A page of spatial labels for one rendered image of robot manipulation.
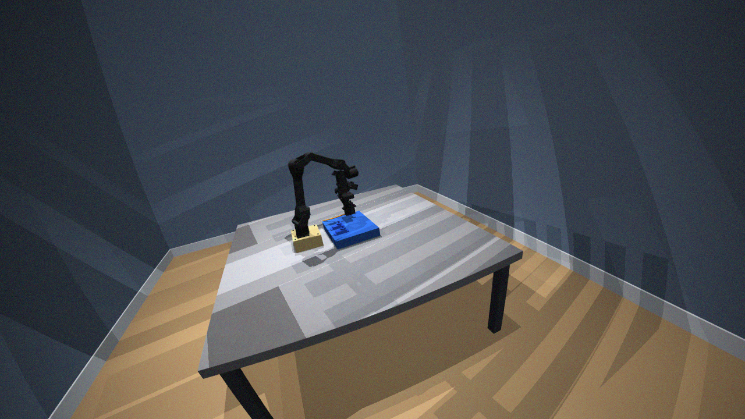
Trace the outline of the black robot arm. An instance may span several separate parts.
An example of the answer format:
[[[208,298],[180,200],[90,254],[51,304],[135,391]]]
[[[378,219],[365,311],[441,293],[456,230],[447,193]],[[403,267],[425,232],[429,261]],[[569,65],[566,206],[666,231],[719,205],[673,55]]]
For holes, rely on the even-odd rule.
[[[310,235],[308,220],[310,219],[311,214],[310,208],[306,206],[305,203],[305,194],[303,190],[303,182],[301,182],[301,176],[303,175],[305,166],[308,165],[311,160],[314,162],[320,162],[321,164],[327,164],[332,167],[332,169],[339,170],[334,171],[332,174],[333,176],[336,176],[338,183],[347,181],[346,178],[350,179],[357,177],[359,174],[355,165],[348,167],[343,159],[328,158],[311,152],[305,153],[300,157],[289,161],[288,167],[293,178],[296,197],[295,217],[293,217],[291,222],[295,224],[296,237],[298,239]]]

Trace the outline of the blue rectangular plate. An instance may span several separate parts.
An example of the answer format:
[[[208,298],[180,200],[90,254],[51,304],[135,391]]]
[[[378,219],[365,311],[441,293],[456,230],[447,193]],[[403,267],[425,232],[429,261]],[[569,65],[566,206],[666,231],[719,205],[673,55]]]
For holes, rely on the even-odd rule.
[[[328,237],[337,249],[380,236],[379,226],[376,226],[360,211],[352,215],[332,218],[322,223]]]

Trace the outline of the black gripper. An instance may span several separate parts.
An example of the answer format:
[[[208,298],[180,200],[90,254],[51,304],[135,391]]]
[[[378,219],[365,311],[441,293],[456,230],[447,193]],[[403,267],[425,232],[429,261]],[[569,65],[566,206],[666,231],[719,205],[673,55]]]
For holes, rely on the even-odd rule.
[[[348,193],[349,190],[347,189],[347,184],[347,181],[340,183],[337,182],[337,188],[334,189],[335,193],[338,193],[337,196],[342,202],[343,206],[345,206],[346,208],[348,208],[349,206],[349,200],[354,198],[354,194]]]

